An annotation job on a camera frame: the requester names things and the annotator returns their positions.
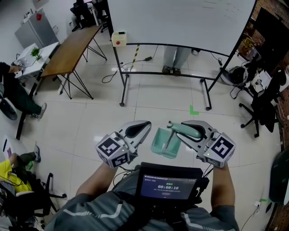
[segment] dustpan handle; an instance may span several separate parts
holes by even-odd
[[[201,133],[198,132],[196,129],[191,128],[187,125],[171,123],[171,125],[167,126],[167,128],[171,128],[174,131],[189,135],[194,138],[201,138]]]

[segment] handheld screen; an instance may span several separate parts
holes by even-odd
[[[195,179],[144,175],[140,195],[158,199],[187,200],[195,182]]]

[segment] green tape mark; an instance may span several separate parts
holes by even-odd
[[[194,111],[193,105],[190,105],[190,114],[191,114],[192,116],[197,116],[197,115],[199,115],[198,112]]]

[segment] whiteboard frame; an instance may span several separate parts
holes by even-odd
[[[222,54],[222,53],[219,53],[219,52],[210,51],[210,50],[206,50],[206,49],[202,49],[202,48],[198,48],[198,47],[180,46],[180,45],[172,45],[172,44],[161,44],[161,43],[127,43],[127,46],[129,46],[129,45],[159,45],[159,46],[178,46],[178,47],[185,47],[185,48],[191,48],[191,49],[197,48],[197,49],[199,49],[201,51],[211,52],[211,53],[215,53],[215,54],[218,54],[218,55],[223,55],[223,56],[228,57],[228,60],[226,61],[226,63],[222,67],[222,69],[226,69],[228,64],[229,64],[229,62],[231,61],[231,59],[235,55],[239,45],[241,44],[242,35],[244,34],[244,32],[246,30],[246,26],[248,25],[248,22],[250,21],[250,18],[252,17],[252,14],[254,12],[256,4],[257,4],[257,0],[255,0],[255,3],[254,3],[253,8],[251,10],[250,16],[249,16],[246,24],[244,25],[244,29],[243,29],[239,39],[237,40],[236,45],[233,48],[233,50],[232,50],[230,55],[226,55],[226,54]],[[109,16],[108,17],[108,21],[109,22],[107,22],[107,23],[108,23],[109,33],[110,33],[110,36],[111,36],[112,33],[114,32],[114,30],[113,30],[112,20],[111,20],[111,17],[110,17],[109,6],[108,6],[108,16]],[[121,81],[122,81],[122,84],[123,84],[123,93],[122,93],[122,99],[121,99],[121,103],[120,103],[121,107],[125,106],[124,97],[125,97],[125,93],[126,93],[127,80],[129,78],[130,74],[156,74],[156,75],[171,75],[171,76],[175,76],[172,73],[162,73],[162,72],[143,72],[143,71],[140,71],[140,72],[127,72],[127,71],[122,71],[121,70],[122,66],[121,66],[119,58],[118,58],[117,49],[115,47],[113,47],[113,51],[114,51],[114,54],[115,54],[115,57],[116,57],[116,60],[117,60],[117,66],[118,66],[118,69],[119,69],[119,72],[120,72],[120,76],[121,76]],[[210,90],[216,84],[218,79],[221,77],[221,74],[222,74],[222,70],[220,70],[220,72],[219,72],[219,74],[217,75],[216,78],[209,78],[209,77],[197,76],[197,75],[187,75],[187,74],[181,74],[181,75],[178,75],[178,76],[200,79],[200,82],[204,84],[203,89],[206,91],[206,94],[205,94],[206,101],[208,101],[208,103],[209,103],[209,106],[206,107],[206,110],[210,111],[212,109],[211,100],[210,100]],[[213,83],[210,85],[209,88],[207,86],[206,80],[213,81]]]

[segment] shoe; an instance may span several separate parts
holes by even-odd
[[[181,75],[181,70],[180,70],[180,69],[177,69],[177,68],[173,68],[172,73],[173,73],[174,75]]]
[[[34,161],[40,163],[41,162],[40,149],[37,145],[35,145],[34,153],[36,155],[36,159]]]
[[[171,69],[167,66],[163,66],[163,70],[162,70],[163,73],[171,73]]]
[[[43,105],[41,106],[41,113],[38,115],[38,118],[41,119],[43,117],[43,114],[45,113],[47,108],[47,104],[43,103]]]
[[[197,52],[196,50],[193,50],[193,49],[191,50],[191,53],[195,56],[197,56],[199,54],[199,52]]]

